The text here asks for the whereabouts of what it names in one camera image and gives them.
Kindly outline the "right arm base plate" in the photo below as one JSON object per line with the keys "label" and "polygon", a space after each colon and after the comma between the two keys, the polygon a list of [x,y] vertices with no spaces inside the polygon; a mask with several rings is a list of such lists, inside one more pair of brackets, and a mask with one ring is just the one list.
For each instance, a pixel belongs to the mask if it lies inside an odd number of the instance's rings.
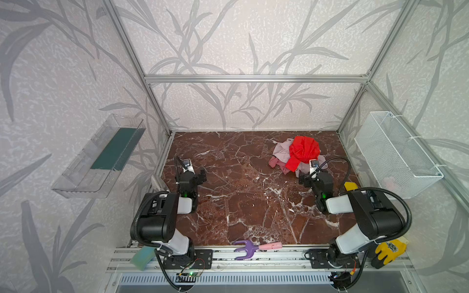
{"label": "right arm base plate", "polygon": [[359,269],[361,266],[358,254],[345,255],[333,248],[307,250],[304,258],[313,269]]}

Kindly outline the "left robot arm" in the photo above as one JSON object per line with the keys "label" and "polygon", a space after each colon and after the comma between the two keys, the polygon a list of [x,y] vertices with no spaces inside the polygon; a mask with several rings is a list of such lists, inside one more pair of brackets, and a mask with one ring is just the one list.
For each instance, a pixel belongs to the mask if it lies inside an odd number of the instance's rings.
{"label": "left robot arm", "polygon": [[195,260],[191,238],[177,230],[179,214],[194,214],[199,204],[198,187],[206,182],[206,170],[187,170],[177,176],[177,191],[147,193],[130,228],[131,239],[153,247],[156,255],[177,261]]}

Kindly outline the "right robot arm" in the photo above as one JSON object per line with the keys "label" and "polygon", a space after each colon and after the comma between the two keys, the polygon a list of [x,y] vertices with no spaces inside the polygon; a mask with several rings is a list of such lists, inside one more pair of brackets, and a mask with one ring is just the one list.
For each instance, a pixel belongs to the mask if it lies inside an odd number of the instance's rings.
{"label": "right robot arm", "polygon": [[332,241],[330,256],[348,256],[404,236],[412,225],[412,212],[397,194],[382,188],[353,188],[333,196],[333,178],[326,172],[301,173],[299,184],[310,188],[316,207],[324,214],[353,214],[356,224]]}

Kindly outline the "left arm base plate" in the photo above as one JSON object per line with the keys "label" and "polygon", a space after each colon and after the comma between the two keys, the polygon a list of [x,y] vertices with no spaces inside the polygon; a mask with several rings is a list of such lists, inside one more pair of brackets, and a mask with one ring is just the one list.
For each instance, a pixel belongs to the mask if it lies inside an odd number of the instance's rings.
{"label": "left arm base plate", "polygon": [[191,269],[211,269],[213,253],[214,251],[211,249],[189,250],[185,255],[165,257],[163,267],[173,270],[183,269],[188,266]]}

